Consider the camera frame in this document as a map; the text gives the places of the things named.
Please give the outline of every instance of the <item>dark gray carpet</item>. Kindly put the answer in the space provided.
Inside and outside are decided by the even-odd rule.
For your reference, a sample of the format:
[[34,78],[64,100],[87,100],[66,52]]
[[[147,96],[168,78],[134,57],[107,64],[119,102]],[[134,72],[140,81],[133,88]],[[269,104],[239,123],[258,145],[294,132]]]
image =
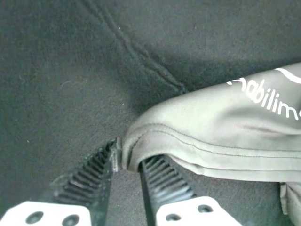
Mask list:
[[[0,1],[0,216],[149,107],[300,62],[300,10],[297,0]],[[277,183],[187,174],[245,226],[290,225]],[[146,225],[139,175],[114,176],[107,223]]]

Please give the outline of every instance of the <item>logo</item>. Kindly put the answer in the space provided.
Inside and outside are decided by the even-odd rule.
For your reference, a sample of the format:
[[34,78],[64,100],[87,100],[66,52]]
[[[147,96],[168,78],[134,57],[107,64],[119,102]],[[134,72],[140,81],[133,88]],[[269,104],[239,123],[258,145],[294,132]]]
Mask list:
[[276,68],[275,70],[280,71],[290,81],[301,84],[301,78],[297,77],[296,75],[293,75],[288,70],[283,69],[283,68]]
[[[301,79],[296,76],[291,76],[292,74],[283,69],[282,73],[285,73],[285,76],[292,80],[293,82],[300,83]],[[278,115],[285,114],[287,118],[294,117],[296,120],[301,118],[301,110],[299,114],[297,110],[293,107],[290,107],[288,104],[283,103],[279,100],[280,94],[276,92],[276,90],[268,88],[265,89],[263,87],[265,80],[262,80],[260,83],[257,83],[255,80],[246,81],[244,78],[236,79],[227,82],[228,85],[232,85],[233,82],[241,83],[241,91],[246,94],[246,96],[252,100],[255,104],[261,105],[265,109],[277,113]]]

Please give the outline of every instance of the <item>fabric fold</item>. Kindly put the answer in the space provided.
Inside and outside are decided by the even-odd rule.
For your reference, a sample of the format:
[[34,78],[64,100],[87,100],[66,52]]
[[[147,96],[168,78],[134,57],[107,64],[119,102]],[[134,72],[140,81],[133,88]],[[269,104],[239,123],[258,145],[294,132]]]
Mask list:
[[[137,171],[143,159],[167,154],[201,175],[298,185],[301,64],[167,100],[136,120],[122,146],[122,165],[130,171]],[[298,188],[281,186],[283,212],[297,226],[301,225],[301,214],[294,209],[301,203]]]

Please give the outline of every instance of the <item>black ridged strip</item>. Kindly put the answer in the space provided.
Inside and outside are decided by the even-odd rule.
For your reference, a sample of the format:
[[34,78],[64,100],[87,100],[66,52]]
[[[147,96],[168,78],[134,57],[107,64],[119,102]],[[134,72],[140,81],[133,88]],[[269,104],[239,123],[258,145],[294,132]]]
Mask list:
[[104,225],[111,187],[110,156],[115,144],[109,142],[71,173],[60,176],[40,201],[85,206],[90,211],[92,226]]
[[156,213],[162,205],[197,197],[191,182],[184,179],[178,166],[166,156],[148,158],[139,169],[149,226],[156,225]]

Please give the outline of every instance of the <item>stitching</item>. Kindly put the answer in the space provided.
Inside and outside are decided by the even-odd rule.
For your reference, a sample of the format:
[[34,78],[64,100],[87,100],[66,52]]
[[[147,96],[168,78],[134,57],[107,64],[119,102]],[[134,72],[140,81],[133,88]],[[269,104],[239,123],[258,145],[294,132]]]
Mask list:
[[[146,124],[146,125],[162,125],[162,126],[166,126],[166,125],[164,125],[164,124],[155,124],[155,123],[153,123],[153,124]],[[212,154],[216,154],[216,155],[223,155],[223,156],[237,156],[237,157],[247,157],[247,158],[301,159],[301,158],[299,158],[299,157],[247,156],[247,155],[239,155],[239,154],[236,154],[236,155],[235,155],[235,154],[215,153],[215,152],[211,152],[211,151],[208,151],[208,150],[204,150],[204,149],[198,148],[198,147],[196,147],[195,145],[186,143],[186,142],[180,140],[179,138],[177,138],[176,136],[174,136],[174,135],[172,135],[172,134],[170,134],[170,133],[168,133],[168,132],[154,129],[154,130],[147,130],[147,131],[145,131],[144,133],[142,133],[142,134],[137,138],[137,140],[134,142],[134,144],[130,147],[130,149],[129,149],[129,154],[128,154],[129,158],[127,159],[127,166],[129,166],[129,164],[130,164],[130,159],[131,159],[131,156],[132,156],[132,153],[133,153],[133,149],[135,148],[135,146],[137,145],[137,143],[140,141],[140,139],[141,139],[144,135],[146,135],[146,134],[148,134],[148,133],[152,133],[152,132],[158,132],[158,133],[164,133],[164,134],[167,134],[167,135],[172,136],[173,138],[177,139],[178,141],[180,141],[180,142],[183,143],[183,144],[190,145],[190,146],[193,146],[193,147],[195,147],[196,149],[198,149],[198,150],[200,150],[200,151],[204,151],[204,152],[212,153]],[[197,140],[197,139],[195,139],[195,138],[193,138],[193,137],[191,137],[191,136],[188,136],[188,135],[186,135],[186,134],[183,134],[183,135],[184,135],[184,136],[187,136],[187,137],[190,137],[190,138],[192,138],[192,139],[194,139],[194,140]],[[231,148],[231,147],[224,147],[224,146],[220,146],[220,145],[213,145],[213,146],[223,147],[223,148]]]
[[[200,140],[200,139],[194,138],[194,137],[192,137],[192,136],[190,136],[190,135],[184,134],[184,133],[182,133],[182,132],[180,132],[180,131],[178,131],[178,130],[176,130],[176,129],[170,127],[170,126],[167,126],[167,125],[163,124],[163,123],[147,123],[147,124],[144,124],[144,125],[142,125],[142,126],[140,126],[140,127],[137,127],[137,128],[136,128],[133,132],[131,132],[130,134],[133,134],[137,129],[141,129],[141,128],[146,127],[146,126],[157,126],[157,125],[159,125],[159,126],[164,126],[164,127],[169,128],[169,129],[171,129],[171,130],[173,130],[173,131],[175,131],[175,132],[177,132],[177,133],[179,133],[179,134],[181,134],[181,135],[183,135],[183,136],[186,136],[186,137],[192,138],[192,139],[194,139],[194,140],[196,140],[196,141],[202,142],[202,143],[204,143],[204,144],[212,145],[212,146],[216,146],[216,147],[223,147],[223,148],[229,148],[229,149],[236,148],[236,149],[241,149],[241,150],[267,151],[267,152],[274,152],[274,151],[275,151],[275,150],[250,149],[250,148],[243,148],[243,147],[228,147],[228,146],[216,145],[216,144],[212,144],[212,143],[205,142],[205,141],[202,141],[202,140]],[[289,150],[289,151],[290,151],[290,152],[301,152],[300,150]]]

